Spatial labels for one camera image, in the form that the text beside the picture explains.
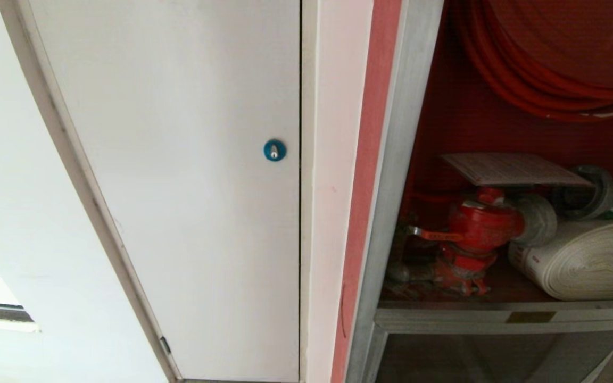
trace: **paper sign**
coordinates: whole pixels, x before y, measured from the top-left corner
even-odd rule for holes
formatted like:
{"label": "paper sign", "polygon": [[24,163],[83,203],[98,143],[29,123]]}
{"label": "paper sign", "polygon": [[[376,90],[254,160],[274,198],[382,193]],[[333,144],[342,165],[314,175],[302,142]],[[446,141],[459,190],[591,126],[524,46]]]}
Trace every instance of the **paper sign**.
{"label": "paper sign", "polygon": [[477,186],[577,185],[591,182],[569,170],[526,153],[455,153],[441,156]]}

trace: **door hinge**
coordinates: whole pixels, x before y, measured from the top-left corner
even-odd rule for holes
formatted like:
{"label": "door hinge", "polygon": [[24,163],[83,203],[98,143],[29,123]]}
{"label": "door hinge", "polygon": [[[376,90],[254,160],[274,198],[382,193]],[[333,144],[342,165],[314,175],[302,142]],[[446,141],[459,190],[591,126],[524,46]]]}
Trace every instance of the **door hinge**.
{"label": "door hinge", "polygon": [[168,355],[172,354],[172,349],[170,349],[170,345],[167,343],[167,339],[165,337],[160,337],[160,343]]}

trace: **white fire hose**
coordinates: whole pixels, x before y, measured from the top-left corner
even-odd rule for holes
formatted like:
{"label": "white fire hose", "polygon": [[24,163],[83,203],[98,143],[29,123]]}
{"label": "white fire hose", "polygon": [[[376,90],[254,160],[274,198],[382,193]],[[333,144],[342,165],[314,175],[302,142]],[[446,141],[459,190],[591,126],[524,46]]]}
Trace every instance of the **white fire hose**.
{"label": "white fire hose", "polygon": [[537,248],[511,243],[508,255],[554,298],[613,299],[613,220],[561,222],[552,242]]}

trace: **red trim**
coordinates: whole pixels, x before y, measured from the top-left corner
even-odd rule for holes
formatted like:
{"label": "red trim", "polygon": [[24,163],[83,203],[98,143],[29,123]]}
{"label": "red trim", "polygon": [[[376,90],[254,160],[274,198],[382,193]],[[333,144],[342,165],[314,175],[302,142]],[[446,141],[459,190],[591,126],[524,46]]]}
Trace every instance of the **red trim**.
{"label": "red trim", "polygon": [[372,7],[368,62],[351,192],[350,221],[331,383],[340,383],[344,380],[347,355],[351,347],[351,328],[359,294],[358,285],[400,14],[401,0],[375,0]]}

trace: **white door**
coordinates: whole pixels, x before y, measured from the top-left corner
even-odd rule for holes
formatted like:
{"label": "white door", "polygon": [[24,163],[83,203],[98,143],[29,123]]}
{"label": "white door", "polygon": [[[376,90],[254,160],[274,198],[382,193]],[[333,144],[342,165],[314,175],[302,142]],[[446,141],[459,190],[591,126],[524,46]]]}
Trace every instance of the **white door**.
{"label": "white door", "polygon": [[183,377],[297,381],[299,2],[30,3]]}

